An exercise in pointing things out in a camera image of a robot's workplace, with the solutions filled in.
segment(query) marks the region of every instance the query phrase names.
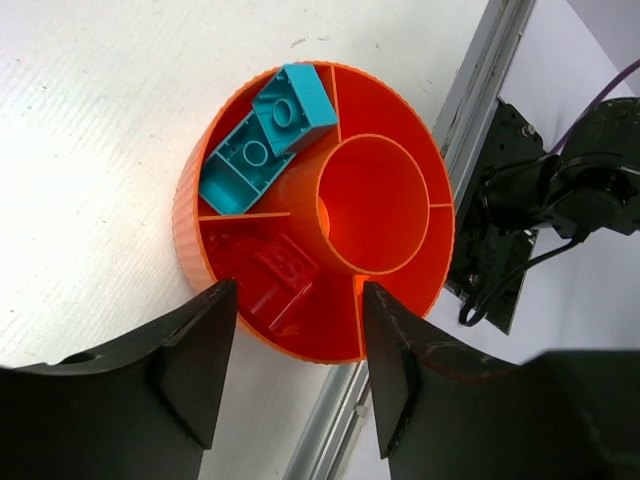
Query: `orange circular tray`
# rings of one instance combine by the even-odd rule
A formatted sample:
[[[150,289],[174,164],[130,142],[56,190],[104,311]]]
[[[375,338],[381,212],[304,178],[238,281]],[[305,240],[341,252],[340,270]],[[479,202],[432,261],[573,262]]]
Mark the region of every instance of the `orange circular tray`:
[[[311,63],[337,128],[299,153],[247,214],[219,215],[198,196],[200,170],[278,69],[258,75],[227,101],[191,153],[174,201],[173,235],[180,264],[199,292],[218,279],[216,238],[284,232],[320,266],[313,288],[277,328],[238,318],[288,355],[346,363],[366,357],[365,280],[379,282],[415,314],[429,312],[451,262],[455,213],[444,162],[415,111],[371,75]],[[363,168],[367,162],[375,168]]]

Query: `black mounting bracket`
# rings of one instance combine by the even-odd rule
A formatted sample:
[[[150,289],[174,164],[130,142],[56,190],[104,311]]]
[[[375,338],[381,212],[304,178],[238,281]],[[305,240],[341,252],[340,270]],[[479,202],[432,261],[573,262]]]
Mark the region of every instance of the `black mounting bracket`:
[[[496,169],[544,154],[535,127],[512,105],[500,103],[456,213],[456,242],[447,285],[461,298],[479,289],[481,300],[507,272],[531,256],[536,232],[506,233],[487,222],[482,192]],[[506,334],[511,329],[523,279],[521,276],[512,282],[486,315]]]

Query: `lego stud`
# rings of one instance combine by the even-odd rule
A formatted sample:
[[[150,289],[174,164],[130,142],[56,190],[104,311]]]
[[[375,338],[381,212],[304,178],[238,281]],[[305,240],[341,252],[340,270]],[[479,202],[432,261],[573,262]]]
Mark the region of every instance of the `lego stud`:
[[[291,125],[294,117],[294,106],[285,98],[279,98],[273,103],[273,121],[280,128]]]
[[[257,140],[249,140],[242,148],[242,155],[252,167],[261,167],[269,159],[267,147]]]

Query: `central cylinder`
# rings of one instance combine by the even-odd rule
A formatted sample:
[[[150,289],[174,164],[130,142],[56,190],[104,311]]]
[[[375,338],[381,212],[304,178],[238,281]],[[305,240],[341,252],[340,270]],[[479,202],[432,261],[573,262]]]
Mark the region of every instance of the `central cylinder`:
[[[334,272],[365,275],[396,271],[415,256],[429,225],[429,195],[402,146],[363,134],[301,157],[261,207],[291,212],[307,253]]]

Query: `purple cable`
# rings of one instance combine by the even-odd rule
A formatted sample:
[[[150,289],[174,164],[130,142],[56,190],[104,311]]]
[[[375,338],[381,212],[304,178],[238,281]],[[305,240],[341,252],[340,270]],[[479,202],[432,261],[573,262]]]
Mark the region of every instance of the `purple cable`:
[[[562,136],[562,138],[560,140],[558,140],[558,143],[556,143],[554,145],[554,147],[551,150],[549,150],[548,155],[556,155],[560,151],[562,146],[565,143],[567,143],[567,139],[569,138],[569,135],[571,134],[571,130],[573,130],[573,127],[575,126],[575,124],[578,123],[578,120],[580,120],[582,117],[584,117],[584,115],[586,113],[590,112],[591,109],[593,109],[600,102],[602,102],[607,97],[607,95],[609,95],[611,93],[611,91],[614,88],[616,88],[625,78],[627,78],[629,75],[631,75],[633,72],[635,72],[638,68],[640,68],[640,59],[636,60],[631,65],[629,65],[627,68],[622,70],[618,75],[616,75],[614,77],[614,79],[611,80],[607,84],[607,86],[604,87],[604,89],[596,96],[596,98],[594,98],[591,101],[591,103],[587,106],[587,108],[584,109],[582,114],[576,119],[575,122],[573,122],[573,125],[571,125],[571,127],[569,127],[569,129],[565,132],[565,134]]]

